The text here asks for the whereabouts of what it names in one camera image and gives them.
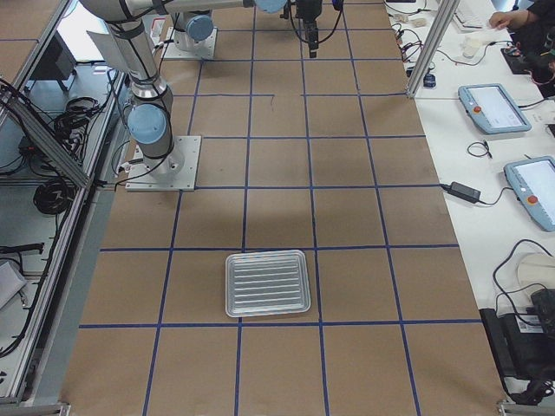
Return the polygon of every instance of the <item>tablet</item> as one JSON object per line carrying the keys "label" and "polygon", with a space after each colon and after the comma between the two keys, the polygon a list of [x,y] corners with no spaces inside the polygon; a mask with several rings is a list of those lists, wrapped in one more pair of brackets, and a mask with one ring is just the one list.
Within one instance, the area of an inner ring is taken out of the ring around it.
{"label": "tablet", "polygon": [[506,180],[536,223],[555,231],[555,159],[543,156],[509,163]]}
{"label": "tablet", "polygon": [[501,84],[460,87],[459,99],[474,124],[486,134],[526,132],[532,128]]}

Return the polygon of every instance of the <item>white keyboard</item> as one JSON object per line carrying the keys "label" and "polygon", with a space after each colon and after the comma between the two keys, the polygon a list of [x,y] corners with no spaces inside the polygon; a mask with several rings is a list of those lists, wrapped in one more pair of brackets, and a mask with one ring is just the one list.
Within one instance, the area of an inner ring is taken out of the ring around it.
{"label": "white keyboard", "polygon": [[484,22],[479,18],[465,0],[460,0],[454,12],[453,21],[462,32],[472,32],[484,28]]}

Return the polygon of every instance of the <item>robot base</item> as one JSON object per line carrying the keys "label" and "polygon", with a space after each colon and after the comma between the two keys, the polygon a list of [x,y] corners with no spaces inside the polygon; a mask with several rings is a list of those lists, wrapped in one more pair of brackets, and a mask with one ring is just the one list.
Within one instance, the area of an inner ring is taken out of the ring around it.
{"label": "robot base", "polygon": [[[170,40],[170,35],[173,32],[173,26],[170,26],[167,30],[166,40]],[[218,34],[218,28],[214,28],[212,34],[204,40],[204,44],[198,46],[190,52],[185,50],[177,49],[174,43],[168,43],[166,45],[166,54],[164,55],[165,60],[181,60],[181,61],[199,61],[205,59],[211,61],[214,59],[214,50],[216,49],[216,35]]]}
{"label": "robot base", "polygon": [[[175,136],[174,145],[185,156],[185,162],[180,171],[167,178],[164,176],[153,176],[153,174],[149,173],[136,180],[131,179],[125,184],[126,189],[130,192],[194,191],[197,168],[199,166],[200,142],[200,136]],[[140,158],[142,158],[142,151],[137,146],[134,159]],[[142,175],[145,172],[147,172],[147,168],[144,164],[132,165],[129,171],[129,178]]]}

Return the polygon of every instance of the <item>blue joint cap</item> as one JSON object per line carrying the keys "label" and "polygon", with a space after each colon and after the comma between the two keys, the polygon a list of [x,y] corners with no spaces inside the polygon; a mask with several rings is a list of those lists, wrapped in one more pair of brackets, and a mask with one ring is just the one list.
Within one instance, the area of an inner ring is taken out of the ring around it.
{"label": "blue joint cap", "polygon": [[284,8],[287,0],[254,0],[254,3],[266,13],[277,13]]}
{"label": "blue joint cap", "polygon": [[187,22],[185,32],[195,41],[204,41],[212,34],[214,23],[208,15],[197,15]]}
{"label": "blue joint cap", "polygon": [[164,111],[152,104],[135,107],[127,118],[129,131],[142,145],[152,145],[162,138],[167,129]]}

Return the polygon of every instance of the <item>metal tray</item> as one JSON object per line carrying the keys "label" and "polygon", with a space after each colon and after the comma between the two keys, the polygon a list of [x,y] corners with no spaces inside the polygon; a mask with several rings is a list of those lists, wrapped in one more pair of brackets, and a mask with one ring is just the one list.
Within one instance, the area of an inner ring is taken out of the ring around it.
{"label": "metal tray", "polygon": [[300,250],[233,254],[225,261],[225,311],[231,317],[306,312],[309,275]]}

